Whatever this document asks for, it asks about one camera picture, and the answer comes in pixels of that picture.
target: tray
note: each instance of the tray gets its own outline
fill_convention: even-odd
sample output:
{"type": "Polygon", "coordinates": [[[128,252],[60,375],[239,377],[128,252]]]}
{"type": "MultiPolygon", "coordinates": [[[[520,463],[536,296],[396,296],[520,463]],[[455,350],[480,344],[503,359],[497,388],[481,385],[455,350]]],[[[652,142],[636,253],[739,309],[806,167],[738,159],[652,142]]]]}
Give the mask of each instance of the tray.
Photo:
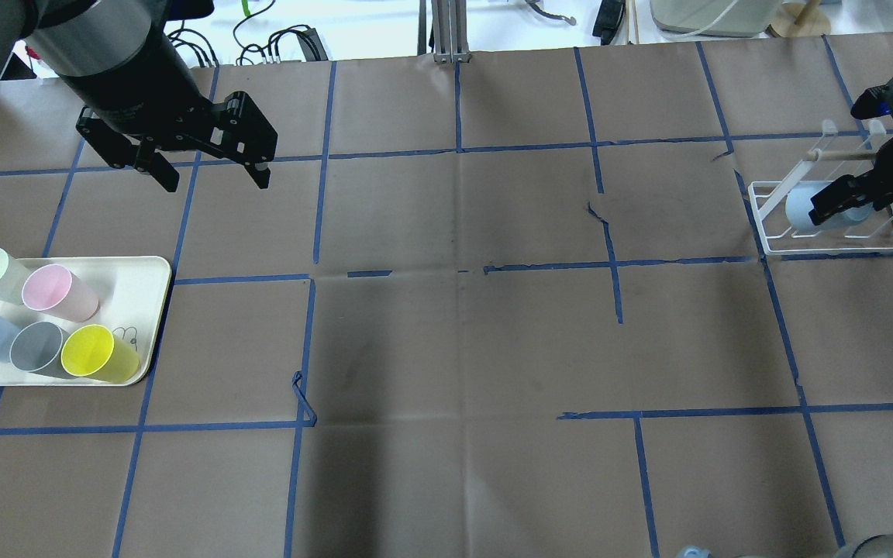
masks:
{"type": "Polygon", "coordinates": [[[95,289],[98,312],[87,322],[70,322],[29,308],[0,301],[0,315],[25,328],[33,322],[53,322],[67,332],[88,324],[106,326],[136,347],[140,368],[121,384],[91,378],[53,378],[28,374],[10,363],[0,363],[0,385],[67,385],[81,388],[117,388],[135,384],[150,369],[153,345],[157,341],[160,314],[171,285],[171,265],[162,257],[79,257],[20,259],[29,269],[47,264],[63,264],[95,289]]]}

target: gray cup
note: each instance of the gray cup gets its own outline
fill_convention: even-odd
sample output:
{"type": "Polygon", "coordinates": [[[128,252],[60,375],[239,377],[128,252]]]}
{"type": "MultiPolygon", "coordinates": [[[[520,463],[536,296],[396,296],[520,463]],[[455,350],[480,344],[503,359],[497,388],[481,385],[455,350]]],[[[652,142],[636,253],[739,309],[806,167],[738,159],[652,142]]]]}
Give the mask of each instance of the gray cup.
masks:
{"type": "Polygon", "coordinates": [[[68,333],[50,322],[36,322],[22,328],[9,350],[13,366],[42,377],[71,378],[60,365],[60,349],[68,333]]]}

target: metal frame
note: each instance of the metal frame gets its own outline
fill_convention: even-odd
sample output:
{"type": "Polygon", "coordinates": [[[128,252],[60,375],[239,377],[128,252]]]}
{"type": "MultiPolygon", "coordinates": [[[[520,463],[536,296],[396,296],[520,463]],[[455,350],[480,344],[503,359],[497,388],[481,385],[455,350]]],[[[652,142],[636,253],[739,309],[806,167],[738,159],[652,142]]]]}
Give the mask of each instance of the metal frame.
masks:
{"type": "MultiPolygon", "coordinates": [[[[873,145],[871,139],[882,139],[886,137],[886,131],[883,126],[879,126],[879,122],[874,121],[871,124],[871,137],[866,139],[859,148],[861,149],[872,149],[873,145]]],[[[829,145],[832,144],[836,137],[839,136],[839,131],[836,130],[836,125],[832,123],[830,120],[823,121],[822,123],[822,138],[819,138],[819,141],[815,142],[813,150],[824,150],[828,149],[829,145]]],[[[843,168],[843,164],[846,161],[840,163],[839,166],[836,166],[829,172],[829,176],[826,176],[826,180],[830,181],[833,177],[837,176],[837,174],[841,174],[840,170],[843,168]]],[[[809,161],[807,159],[801,159],[800,162],[791,169],[791,172],[784,177],[783,181],[755,181],[748,187],[748,193],[750,195],[750,207],[753,211],[753,220],[757,227],[757,231],[760,234],[760,241],[763,244],[764,253],[767,255],[797,255],[797,254],[839,254],[839,253],[848,253],[848,252],[892,252],[893,251],[893,204],[886,208],[885,211],[875,213],[875,216],[872,216],[871,219],[876,219],[878,216],[882,217],[882,222],[879,223],[872,232],[866,234],[856,234],[853,233],[853,229],[855,227],[850,227],[849,229],[844,229],[842,232],[836,232],[836,230],[826,230],[826,232],[819,232],[807,234],[807,233],[799,233],[797,230],[794,230],[794,227],[789,227],[789,229],[783,230],[768,230],[767,229],[767,218],[774,209],[780,208],[784,204],[784,199],[787,198],[788,194],[791,193],[791,190],[795,186],[797,186],[798,182],[803,180],[805,175],[812,170],[815,166],[815,161],[809,161]],[[883,241],[883,230],[885,227],[890,227],[891,233],[889,234],[890,243],[884,243],[883,241]],[[788,239],[809,239],[816,238],[818,236],[829,238],[829,245],[826,247],[814,247],[814,245],[798,245],[795,246],[794,243],[791,243],[790,247],[786,248],[776,248],[773,247],[773,241],[775,240],[788,240],[788,239]],[[834,244],[834,240],[836,238],[848,238],[850,240],[858,241],[859,246],[836,246],[834,244]]]]}
{"type": "Polygon", "coordinates": [[[455,64],[471,59],[467,48],[467,0],[433,1],[433,60],[455,64]]]}

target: pink cup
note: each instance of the pink cup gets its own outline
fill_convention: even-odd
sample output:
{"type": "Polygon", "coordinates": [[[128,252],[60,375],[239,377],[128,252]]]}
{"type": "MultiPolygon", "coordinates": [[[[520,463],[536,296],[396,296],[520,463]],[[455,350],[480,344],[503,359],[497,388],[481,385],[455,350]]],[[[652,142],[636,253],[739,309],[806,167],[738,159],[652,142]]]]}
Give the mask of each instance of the pink cup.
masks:
{"type": "Polygon", "coordinates": [[[52,263],[32,272],[22,286],[22,303],[29,310],[84,322],[98,310],[98,295],[70,269],[52,263]]]}

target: white wire rack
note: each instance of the white wire rack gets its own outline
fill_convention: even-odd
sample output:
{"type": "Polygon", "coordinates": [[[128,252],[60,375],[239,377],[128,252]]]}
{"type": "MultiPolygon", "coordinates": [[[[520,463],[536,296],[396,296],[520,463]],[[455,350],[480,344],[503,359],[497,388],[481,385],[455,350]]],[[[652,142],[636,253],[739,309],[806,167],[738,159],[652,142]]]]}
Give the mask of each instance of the white wire rack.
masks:
{"type": "MultiPolygon", "coordinates": [[[[812,146],[812,151],[828,150],[839,138],[839,130],[832,120],[822,123],[822,137],[812,146]]],[[[877,149],[887,139],[887,132],[878,120],[871,121],[871,134],[858,150],[877,149]]],[[[821,180],[827,184],[841,174],[860,174],[868,162],[841,161],[829,170],[821,180]]],[[[893,204],[875,212],[861,225],[848,229],[819,230],[803,233],[790,225],[784,215],[784,202],[800,181],[812,171],[818,171],[819,161],[801,159],[782,181],[755,181],[749,186],[750,205],[764,253],[768,255],[838,254],[847,252],[893,251],[893,204]]]]}

